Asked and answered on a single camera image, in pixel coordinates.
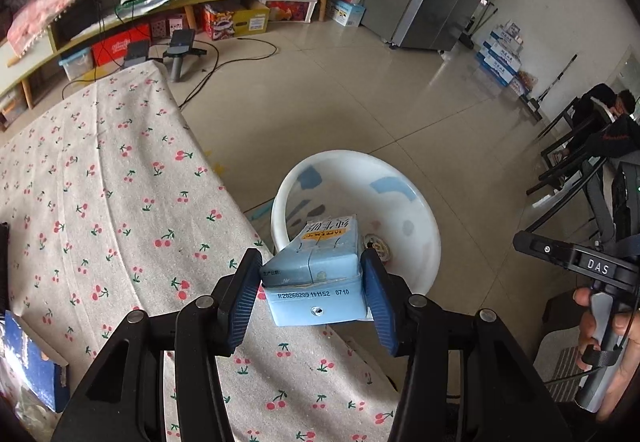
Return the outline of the clear storage box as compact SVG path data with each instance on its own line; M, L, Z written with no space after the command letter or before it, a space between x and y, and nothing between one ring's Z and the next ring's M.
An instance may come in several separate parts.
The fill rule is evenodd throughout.
M71 82L84 76L94 68L93 53L90 47L77 50L73 54L58 60L58 66L63 69L67 79Z

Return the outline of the blue book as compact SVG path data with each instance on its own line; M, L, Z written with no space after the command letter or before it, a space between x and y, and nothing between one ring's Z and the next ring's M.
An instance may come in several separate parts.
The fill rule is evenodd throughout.
M61 413L70 399L65 358L11 311L4 314L2 349L17 381L49 410Z

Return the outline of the blue milk carton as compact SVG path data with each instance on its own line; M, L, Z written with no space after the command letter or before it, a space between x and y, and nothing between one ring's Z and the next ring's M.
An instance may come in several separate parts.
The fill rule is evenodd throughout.
M260 269L274 324L314 326L367 318L354 216L309 222Z

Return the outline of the yellow cardboard box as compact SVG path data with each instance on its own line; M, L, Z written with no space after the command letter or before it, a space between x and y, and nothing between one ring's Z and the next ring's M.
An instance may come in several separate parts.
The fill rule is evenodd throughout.
M258 0L216 0L202 6L204 32L214 42L265 33L269 16Z

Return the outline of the white plastic trash bin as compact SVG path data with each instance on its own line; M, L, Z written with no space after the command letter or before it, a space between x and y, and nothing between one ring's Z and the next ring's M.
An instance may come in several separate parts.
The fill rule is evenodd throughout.
M442 257L435 216L401 171L369 154L331 150L295 165L272 203L274 247L280 251L308 222L351 215L363 240L380 245L387 271L427 294Z

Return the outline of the cherry print tablecloth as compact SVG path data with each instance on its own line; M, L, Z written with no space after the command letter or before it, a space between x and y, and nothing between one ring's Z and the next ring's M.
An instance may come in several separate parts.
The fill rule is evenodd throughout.
M80 381L128 312L174 312L232 273L255 232L153 62L73 95L1 143L12 311ZM239 441L383 441L398 396L326 326L278 329L258 297L217 362Z

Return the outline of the stack of blue-white boxes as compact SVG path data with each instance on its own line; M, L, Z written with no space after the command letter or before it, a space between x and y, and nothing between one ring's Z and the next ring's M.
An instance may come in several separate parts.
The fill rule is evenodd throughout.
M502 25L497 25L480 44L476 58L483 69L506 87L520 72L520 50L521 44Z

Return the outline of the seated person in black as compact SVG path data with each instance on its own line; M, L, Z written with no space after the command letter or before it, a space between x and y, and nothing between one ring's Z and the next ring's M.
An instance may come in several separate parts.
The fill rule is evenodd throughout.
M607 84L597 84L585 92L578 100L573 116L573 125L578 132L561 151L553 153L555 164L575 153L594 133L601 131L611 120L600 110L605 106L614 118L634 113L636 100L628 89L615 92Z

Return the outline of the spare gripper on floor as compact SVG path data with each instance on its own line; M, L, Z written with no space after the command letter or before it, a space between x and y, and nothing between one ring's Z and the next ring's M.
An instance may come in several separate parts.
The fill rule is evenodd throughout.
M172 32L167 48L160 58L154 58L156 62L163 62L165 59L171 61L169 77L173 83L178 83L182 77L182 65L186 57L200 58L206 56L207 51L193 46L195 42L195 31L191 28L183 28ZM151 60L151 42L149 39L137 40L128 44L124 57L124 68L138 65Z

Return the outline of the red gift box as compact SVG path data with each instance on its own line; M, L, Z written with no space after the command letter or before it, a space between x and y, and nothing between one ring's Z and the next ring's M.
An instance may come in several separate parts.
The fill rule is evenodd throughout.
M130 43L139 40L150 39L151 28L149 23L140 23L113 36L104 38L91 46L94 63L96 66L108 62L120 60L125 57Z

